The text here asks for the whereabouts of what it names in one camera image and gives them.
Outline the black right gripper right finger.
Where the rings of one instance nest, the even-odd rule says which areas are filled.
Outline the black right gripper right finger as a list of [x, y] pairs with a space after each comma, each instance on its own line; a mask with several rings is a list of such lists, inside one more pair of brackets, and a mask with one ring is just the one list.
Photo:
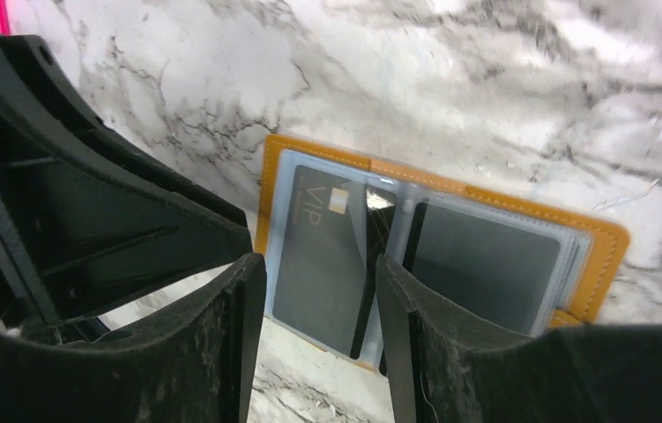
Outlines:
[[376, 263], [397, 422], [662, 422], [662, 324], [580, 324], [531, 338]]

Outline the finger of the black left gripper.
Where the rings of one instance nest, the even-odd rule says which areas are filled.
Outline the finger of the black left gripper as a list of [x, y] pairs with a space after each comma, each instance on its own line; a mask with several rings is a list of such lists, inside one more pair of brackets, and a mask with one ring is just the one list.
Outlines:
[[0, 35], [0, 273], [44, 323], [251, 251], [244, 212], [109, 129], [46, 42]]

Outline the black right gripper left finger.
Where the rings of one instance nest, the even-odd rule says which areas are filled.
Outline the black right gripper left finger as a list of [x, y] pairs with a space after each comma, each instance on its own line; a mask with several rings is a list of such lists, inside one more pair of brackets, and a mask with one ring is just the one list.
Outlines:
[[0, 422], [243, 422], [265, 292], [264, 258], [250, 253], [92, 343], [0, 332]]

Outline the yellow leather card holder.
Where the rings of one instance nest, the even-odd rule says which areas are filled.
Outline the yellow leather card holder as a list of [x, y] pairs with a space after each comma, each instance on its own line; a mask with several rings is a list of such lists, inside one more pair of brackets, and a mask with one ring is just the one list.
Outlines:
[[[613, 222], [483, 189], [393, 160], [277, 134], [269, 135], [264, 147], [256, 248], [265, 255], [267, 262], [266, 315], [312, 345], [378, 374], [383, 372], [384, 342], [375, 287], [375, 264], [378, 257], [388, 256], [403, 265], [413, 211], [418, 203], [473, 204], [489, 211], [559, 227], [570, 235], [572, 244], [559, 279], [558, 293], [547, 322], [536, 335], [552, 326], [593, 321], [630, 243], [629, 232]], [[374, 296], [361, 355], [357, 359], [300, 334], [272, 314], [284, 226], [291, 212], [294, 174], [298, 166], [347, 178], [357, 174], [370, 175], [384, 182], [393, 182], [396, 186], [398, 200], [388, 243], [372, 265]]]

